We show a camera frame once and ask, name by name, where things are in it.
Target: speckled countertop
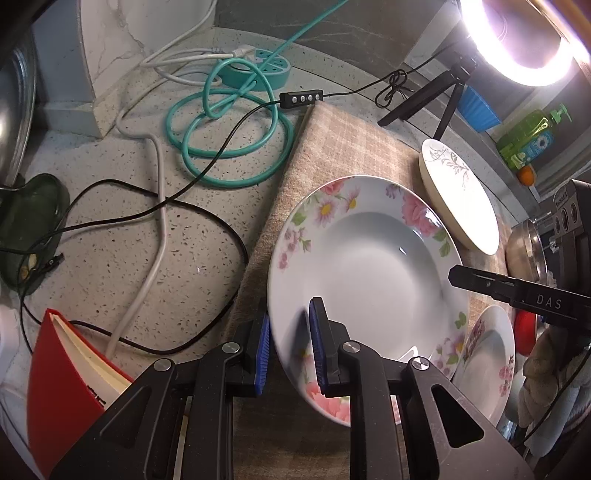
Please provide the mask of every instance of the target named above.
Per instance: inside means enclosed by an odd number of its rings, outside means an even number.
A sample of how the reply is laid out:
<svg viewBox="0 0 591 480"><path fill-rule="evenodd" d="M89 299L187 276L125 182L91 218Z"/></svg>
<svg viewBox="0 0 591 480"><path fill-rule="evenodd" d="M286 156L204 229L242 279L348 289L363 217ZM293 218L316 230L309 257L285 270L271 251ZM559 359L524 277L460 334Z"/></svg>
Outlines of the speckled countertop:
<svg viewBox="0 0 591 480"><path fill-rule="evenodd" d="M285 90L322 88L326 93L341 92L343 87L304 70L294 68ZM192 93L188 87L167 83L148 95L128 115L126 124L147 129L162 136L165 146L166 190L172 194L192 176L184 168L178 151L168 145L162 124L167 109ZM369 99L360 95L330 99L353 115L375 122L384 114ZM209 122L193 136L192 145L217 149L238 119L252 106L240 100L236 108L221 120ZM173 126L186 126L200 111L200 104L185 106ZM302 110L287 112L299 126ZM259 138L270 123L265 113L251 117L238 131L229 148L237 148ZM397 123L391 129L405 143L419 148L425 136L413 127ZM260 150L235 160L218 162L211 174L225 179L251 176L275 161L282 147L283 132L277 133ZM112 130L103 140L93 140L56 132L33 133L25 160L26 177L48 172L57 176L74 198L92 182L114 177L155 190L156 160L150 143L123 138ZM242 190L215 190L197 185L183 200L211 210L231 224L252 249L276 195L281 175L258 186ZM127 215L153 205L135 193L113 186L101 186L89 193L72 212L69 224ZM127 337L152 348L176 346L201 330L221 309L238 287L243 265L230 237L212 221L193 212L169 208L170 237L163 266L146 302L129 328ZM155 217L114 228L72 232L62 237L58 251L66 260L28 300L41 317L47 307L59 310L68 319L81 319L113 329L136 295L150 269L158 248ZM25 321L34 342L38 328ZM106 339L89 332L88 338L100 350ZM193 359L217 345L217 331L209 333L192 348L173 356L176 362ZM136 377L154 361L127 346L118 348L114 362ZM21 343L20 351L8 373L7 382L26 393L30 356ZM24 405L6 399L13 419L24 429Z"/></svg>

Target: metal pot lid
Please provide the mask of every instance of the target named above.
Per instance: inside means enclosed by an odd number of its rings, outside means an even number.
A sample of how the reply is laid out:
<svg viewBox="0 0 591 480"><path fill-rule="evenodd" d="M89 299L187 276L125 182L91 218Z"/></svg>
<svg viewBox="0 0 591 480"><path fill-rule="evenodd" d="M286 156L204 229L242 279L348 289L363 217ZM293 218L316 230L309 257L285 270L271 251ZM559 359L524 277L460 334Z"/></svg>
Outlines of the metal pot lid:
<svg viewBox="0 0 591 480"><path fill-rule="evenodd" d="M37 70L33 38L27 33L0 69L0 183L12 186L27 146Z"/></svg>

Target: pink flower pattern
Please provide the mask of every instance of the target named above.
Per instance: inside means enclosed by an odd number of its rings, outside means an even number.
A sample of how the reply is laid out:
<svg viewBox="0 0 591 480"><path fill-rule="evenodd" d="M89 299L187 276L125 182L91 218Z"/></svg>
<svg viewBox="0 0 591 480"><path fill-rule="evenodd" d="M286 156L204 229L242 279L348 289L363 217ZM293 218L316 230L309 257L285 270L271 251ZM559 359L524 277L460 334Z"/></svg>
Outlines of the pink flower pattern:
<svg viewBox="0 0 591 480"><path fill-rule="evenodd" d="M361 189L357 187L347 195L347 198L345 199L345 213L357 207L357 197L359 196L360 191Z"/></svg>
<svg viewBox="0 0 591 480"><path fill-rule="evenodd" d="M514 369L515 358L513 355L509 357L509 363L499 370L499 378L503 380L503 383L499 385L499 393L501 397L507 395L511 389L511 382L513 381L513 369Z"/></svg>
<svg viewBox="0 0 591 480"><path fill-rule="evenodd" d="M427 217L427 211L430 211L421 199L412 193L404 192L404 204L402 206L402 218L408 226L413 226L421 232L421 235L432 236L440 228L430 218Z"/></svg>
<svg viewBox="0 0 591 480"><path fill-rule="evenodd" d="M431 361L439 371L447 378L451 379L456 370L457 364L464 348L466 340L465 325L467 323L466 315L463 312L458 314L458 320L455 321L457 335L453 338L446 337L442 343L436 346Z"/></svg>
<svg viewBox="0 0 591 480"><path fill-rule="evenodd" d="M357 207L361 189L356 187L349 193L343 192L344 186L350 179L351 177L335 180L325 185L318 192L310 195L292 215L290 223L296 228L290 225L283 235L283 249L278 261L280 270L285 270L289 266L291 256L299 251L300 246L304 252L312 251L312 240L306 238L306 230L303 226L309 216L314 214L314 223L317 226L326 227L335 218L337 212L347 213Z"/></svg>
<svg viewBox="0 0 591 480"><path fill-rule="evenodd" d="M322 200L316 207L316 225L326 226L335 217L336 202L333 199Z"/></svg>
<svg viewBox="0 0 591 480"><path fill-rule="evenodd" d="M340 180L335 180L332 183L329 183L328 185L324 185L320 191L324 192L327 195L338 195L339 192L342 190L343 185L345 185L345 181L347 179L340 179Z"/></svg>
<svg viewBox="0 0 591 480"><path fill-rule="evenodd" d="M474 328L470 332L470 336L468 337L468 341L466 342L466 349L464 350L464 354L462 355L462 358L465 362L472 356L472 352L476 348L476 344L478 343L478 340L480 339L483 333L484 322L476 322Z"/></svg>
<svg viewBox="0 0 591 480"><path fill-rule="evenodd" d="M343 401L339 397L326 398L322 393L320 393L320 387L316 382L308 382L306 384L306 393L312 399L312 401L316 403L316 405L322 408L322 410L324 410L329 415L347 423L351 422L349 402Z"/></svg>
<svg viewBox="0 0 591 480"><path fill-rule="evenodd" d="M396 198L398 192L400 192L400 187L394 183L391 183L386 187L386 196L390 197L391 199Z"/></svg>

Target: red book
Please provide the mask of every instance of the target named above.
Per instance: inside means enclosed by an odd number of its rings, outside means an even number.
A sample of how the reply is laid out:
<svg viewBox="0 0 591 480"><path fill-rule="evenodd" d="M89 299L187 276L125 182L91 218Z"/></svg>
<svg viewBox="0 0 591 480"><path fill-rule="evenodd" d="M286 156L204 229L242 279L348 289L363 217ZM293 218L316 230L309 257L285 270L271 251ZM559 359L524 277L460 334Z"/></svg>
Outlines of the red book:
<svg viewBox="0 0 591 480"><path fill-rule="evenodd" d="M59 312L45 312L29 373L27 431L46 478L132 381Z"/></svg>

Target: teal cable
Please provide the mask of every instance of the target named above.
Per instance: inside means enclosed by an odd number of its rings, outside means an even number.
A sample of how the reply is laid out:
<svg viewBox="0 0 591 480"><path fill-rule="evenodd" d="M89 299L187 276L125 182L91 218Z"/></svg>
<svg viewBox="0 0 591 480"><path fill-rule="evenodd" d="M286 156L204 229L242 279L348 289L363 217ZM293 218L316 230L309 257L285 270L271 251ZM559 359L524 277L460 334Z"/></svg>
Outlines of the teal cable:
<svg viewBox="0 0 591 480"><path fill-rule="evenodd" d="M199 175L200 170L193 164L192 157L213 158L217 153L216 151L212 151L212 150L201 150L199 148L189 147L189 140L190 140L191 134L199 126L201 121L205 117L208 117L211 119L221 118L225 113L227 113L228 110L230 110L230 108L233 107L234 103L239 98L246 98L246 99L256 102L258 104L266 103L262 99L260 99L259 97L249 94L249 92L254 88L254 86L256 85L256 82L258 80L260 80L263 83L263 86L265 87L265 91L267 92L267 95L269 96L269 101L270 102L275 101L275 96L273 94L273 90L271 88L271 85L269 84L269 81L262 73L261 69L263 69L271 60L273 60L275 57L277 57L277 55L279 55L283 50L285 50L291 43L293 43L295 40L297 40L299 37L301 37L304 33L306 33L309 29L313 28L319 22L324 20L328 15L335 12L335 10L342 7L345 3L347 3L347 1L349 1L349 0L341 0L340 2L335 4L334 6L332 6L328 10L326 10L324 13L320 14L314 20L312 20L312 22L305 25L303 28L301 28L299 31L297 31L290 38L285 40L276 50L274 50L271 53L271 55L269 55L265 59L265 61L261 64L260 67L257 67L252 62L245 60L245 59L241 59L241 58L227 59L227 60L219 62L214 67L214 69L210 72L210 74L208 75L205 85L203 86L202 92L197 92L192 95L189 95L188 97L185 97L181 101L175 103L170 108L170 110L168 111L168 115L166 116L166 119L165 119L165 130L166 130L168 140L176 148L178 148L181 151L183 163L185 164L187 169L193 175L195 175L195 176ZM215 76L219 73L219 71L222 68L224 68L226 65L229 65L232 63L240 63L240 64L247 65L252 70L252 74L248 77L248 79L244 82L242 87L240 87L238 90L234 90L234 89L213 89L212 90L211 86L212 86L212 82L213 82ZM213 105L210 105L209 104L209 95L217 95L217 94L223 94L223 95L228 95L228 96L225 97L224 99L214 103ZM181 108L183 105L191 102L192 100L194 100L196 98L202 99L203 113L200 113L197 117L195 117L193 122L191 122L189 127L185 130L185 132L183 134L182 141L179 141L178 138L176 137L175 133L173 132L172 126L171 126L173 116L178 111L179 108ZM247 147L238 148L236 150L224 151L224 153L220 156L220 158L235 158L235 157L239 157L242 155L247 155L251 152L258 150L263 145L265 145L267 143L267 141L271 138L271 136L273 135L273 133L277 129L277 121L279 120L285 129L285 142L284 142L283 150L282 150L279 158L277 159L277 161L271 167L269 167L267 170L265 170L263 173L255 175L255 176L248 178L248 179L221 180L221 179L216 179L216 178L210 177L210 176L204 176L202 178L202 181L204 183L209 184L211 186L215 186L215 187L231 188L231 189L250 187L250 186L256 185L256 184L268 179L273 174L275 174L275 172L277 172L277 170L283 165L283 163L285 162L285 160L289 156L289 153L291 151L291 147L293 146L294 128L293 128L293 125L291 124L291 122L287 119L287 117L285 115L283 115L283 113L278 111L277 105L271 105L271 106L267 107L267 109L271 111L271 126L269 127L267 133L265 135L263 135L263 137L261 139L259 139L257 142L253 143L252 145L249 145Z"/></svg>

